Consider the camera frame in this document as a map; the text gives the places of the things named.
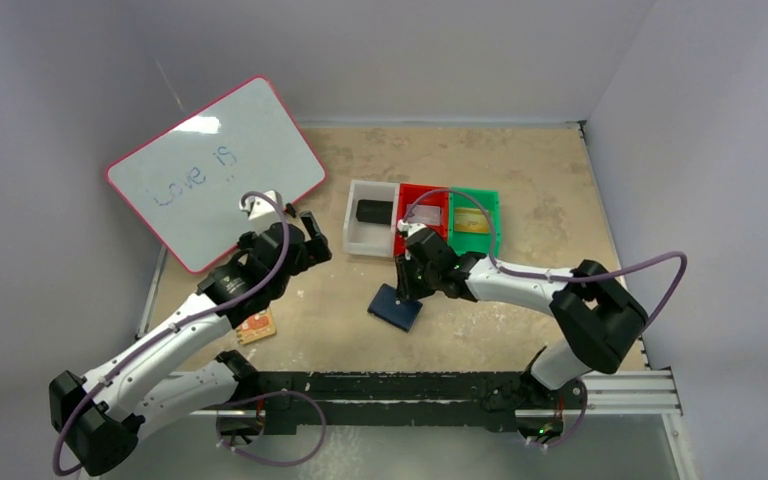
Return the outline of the blue leather card holder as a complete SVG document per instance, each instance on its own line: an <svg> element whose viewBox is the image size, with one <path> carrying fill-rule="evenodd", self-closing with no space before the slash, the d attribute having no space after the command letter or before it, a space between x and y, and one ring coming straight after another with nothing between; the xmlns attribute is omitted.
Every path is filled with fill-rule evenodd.
<svg viewBox="0 0 768 480"><path fill-rule="evenodd" d="M403 332L409 332L422 307L420 301L401 300L395 287L382 284L368 305L367 312Z"/></svg>

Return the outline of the white plastic bin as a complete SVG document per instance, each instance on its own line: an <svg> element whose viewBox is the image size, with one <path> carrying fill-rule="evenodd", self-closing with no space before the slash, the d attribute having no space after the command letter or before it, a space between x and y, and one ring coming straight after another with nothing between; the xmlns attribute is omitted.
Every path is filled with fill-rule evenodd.
<svg viewBox="0 0 768 480"><path fill-rule="evenodd" d="M398 183L352 180L343 222L349 255L390 258L394 254Z"/></svg>

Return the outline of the green plastic bin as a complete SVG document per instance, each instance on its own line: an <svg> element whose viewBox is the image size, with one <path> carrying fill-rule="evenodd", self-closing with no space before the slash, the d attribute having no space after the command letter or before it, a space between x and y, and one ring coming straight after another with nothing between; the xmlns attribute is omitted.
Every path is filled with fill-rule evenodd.
<svg viewBox="0 0 768 480"><path fill-rule="evenodd" d="M494 255L499 256L502 245L500 198L495 190L453 187L452 191L463 192L476 200L487 211L495 230ZM486 254L492 243L491 230L481 209L462 195L449 194L448 244L458 255L465 252Z"/></svg>

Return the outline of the red plastic bin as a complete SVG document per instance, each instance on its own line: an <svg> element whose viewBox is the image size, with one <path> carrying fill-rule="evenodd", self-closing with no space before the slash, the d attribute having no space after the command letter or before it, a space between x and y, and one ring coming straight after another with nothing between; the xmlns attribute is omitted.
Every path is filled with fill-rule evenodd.
<svg viewBox="0 0 768 480"><path fill-rule="evenodd" d="M395 200L392 227L393 227L393 256L401 255L405 251L404 239L397 230L397 222L404 219L406 222L423 223L439 233L444 240L448 239L449 226L449 196L447 193L437 193L419 201L406 214L407 208L428 191L438 190L440 186L429 186L412 183L401 183L398 187Z"/></svg>

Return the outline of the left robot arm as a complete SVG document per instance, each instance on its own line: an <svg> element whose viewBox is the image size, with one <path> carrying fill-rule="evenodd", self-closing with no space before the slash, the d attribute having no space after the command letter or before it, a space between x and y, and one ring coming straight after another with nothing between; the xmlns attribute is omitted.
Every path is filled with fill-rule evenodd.
<svg viewBox="0 0 768 480"><path fill-rule="evenodd" d="M171 374L281 298L292 277L331 260L314 214L303 211L299 218L296 226L274 215L266 228L243 234L230 260L144 337L82 375L65 370L50 382L56 476L103 475L140 441L205 407L244 409L290 395L287 388L265 389L260 373L237 351L222 352L195 372Z"/></svg>

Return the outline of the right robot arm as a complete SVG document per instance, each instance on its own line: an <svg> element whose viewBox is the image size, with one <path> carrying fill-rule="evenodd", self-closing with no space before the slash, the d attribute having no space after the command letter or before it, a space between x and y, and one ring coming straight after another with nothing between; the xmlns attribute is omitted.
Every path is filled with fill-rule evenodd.
<svg viewBox="0 0 768 480"><path fill-rule="evenodd" d="M494 262L480 252L459 255L421 223L397 228L405 244L397 256L400 301L436 293L471 302L501 302L551 316L562 332L541 350L521 381L524 399L544 407L561 387L591 371L618 370L648 321L644 308L598 262L572 269L538 269Z"/></svg>

